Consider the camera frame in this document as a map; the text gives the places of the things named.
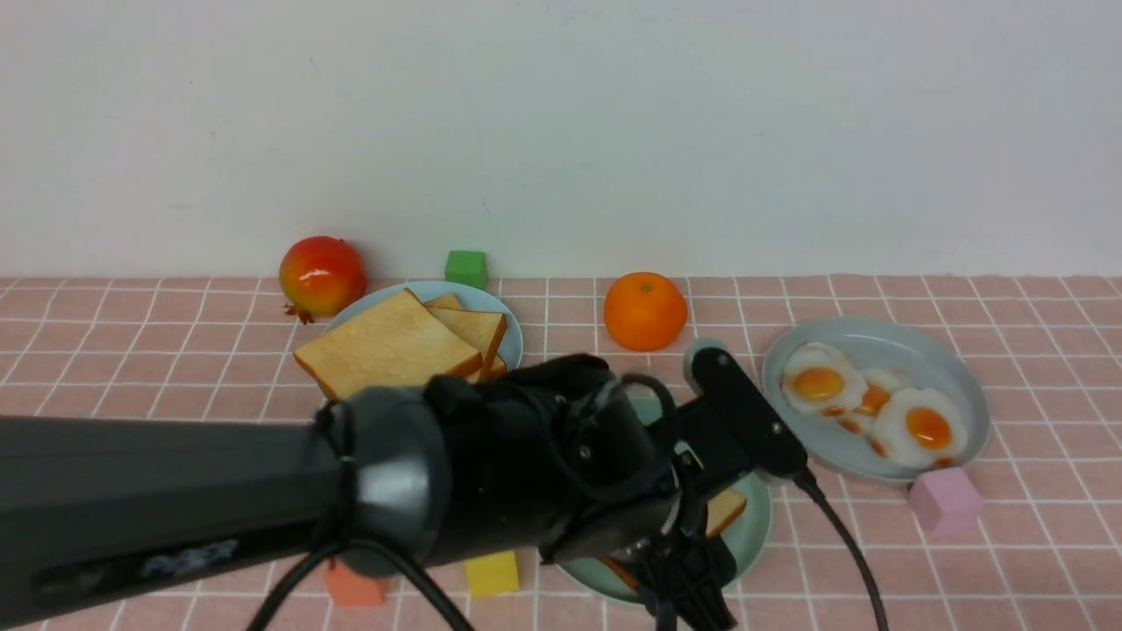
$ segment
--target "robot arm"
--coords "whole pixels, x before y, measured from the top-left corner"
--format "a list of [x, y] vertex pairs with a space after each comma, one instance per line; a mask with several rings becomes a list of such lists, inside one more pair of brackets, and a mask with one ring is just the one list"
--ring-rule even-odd
[[[587, 355], [330, 404], [321, 419], [353, 422], [347, 530], [423, 566], [522, 547], [610, 558], [656, 618], [733, 629], [719, 589], [735, 564], [705, 541], [705, 502], [757, 467], [798, 476], [807, 454], [727, 353], [691, 366], [699, 396], [674, 408], [662, 388], [650, 427]], [[313, 426], [3, 419], [0, 629], [307, 551], [337, 536], [340, 482]], [[366, 548], [340, 558], [397, 573]]]

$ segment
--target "orange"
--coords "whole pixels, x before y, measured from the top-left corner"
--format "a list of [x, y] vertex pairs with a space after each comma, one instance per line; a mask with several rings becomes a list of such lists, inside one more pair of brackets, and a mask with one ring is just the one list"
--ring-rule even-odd
[[670, 346], [686, 327], [689, 307], [670, 278], [653, 272], [620, 277], [604, 299], [604, 326], [611, 339], [631, 350]]

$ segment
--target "table surface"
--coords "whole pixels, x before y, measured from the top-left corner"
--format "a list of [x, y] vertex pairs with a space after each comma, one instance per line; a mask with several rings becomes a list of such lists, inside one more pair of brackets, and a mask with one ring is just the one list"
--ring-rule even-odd
[[[371, 291], [398, 281], [379, 281]], [[899, 488], [819, 479], [864, 546], [892, 629], [1078, 631], [1122, 619], [1122, 278], [1092, 276], [815, 276], [678, 280], [691, 320], [671, 348], [627, 353], [599, 324], [605, 278], [493, 282], [518, 317], [524, 364], [592, 351], [689, 393], [681, 351], [723, 339], [755, 377], [793, 322], [846, 314], [914, 326], [964, 357], [995, 431], [968, 473], [986, 499], [981, 527], [951, 539], [918, 528]], [[305, 422], [319, 392], [292, 348], [322, 324], [283, 313], [272, 278], [0, 280], [0, 413]], [[758, 565], [728, 592], [742, 629], [873, 629], [858, 574], [837, 534], [791, 488], [773, 491], [774, 531]], [[434, 571], [480, 631], [653, 628], [606, 604], [528, 550], [523, 591], [472, 601], [462, 568]], [[27, 629], [221, 631], [245, 628], [277, 561], [113, 603]], [[306, 580], [272, 629], [443, 629], [396, 582], [374, 610], [335, 609]]]

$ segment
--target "toy block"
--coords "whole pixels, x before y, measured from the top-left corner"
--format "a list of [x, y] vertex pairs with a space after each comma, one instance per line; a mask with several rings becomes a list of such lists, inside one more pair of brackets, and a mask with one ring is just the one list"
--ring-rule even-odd
[[323, 583], [337, 607], [376, 607], [386, 602], [384, 578], [367, 578], [355, 574], [334, 559], [328, 561]]
[[481, 252], [466, 250], [452, 250], [448, 253], [448, 263], [444, 265], [444, 280], [486, 290], [487, 255]]
[[463, 569], [472, 598], [518, 591], [518, 563], [513, 550], [470, 559]]
[[958, 467], [920, 474], [908, 493], [908, 505], [920, 528], [948, 537], [973, 528], [982, 515], [982, 494]]

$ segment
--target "green cube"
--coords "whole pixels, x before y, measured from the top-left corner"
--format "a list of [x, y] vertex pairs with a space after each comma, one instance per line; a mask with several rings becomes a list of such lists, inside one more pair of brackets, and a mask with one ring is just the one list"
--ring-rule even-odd
[[487, 289], [487, 255], [481, 252], [452, 250], [444, 265], [444, 280], [480, 290]]

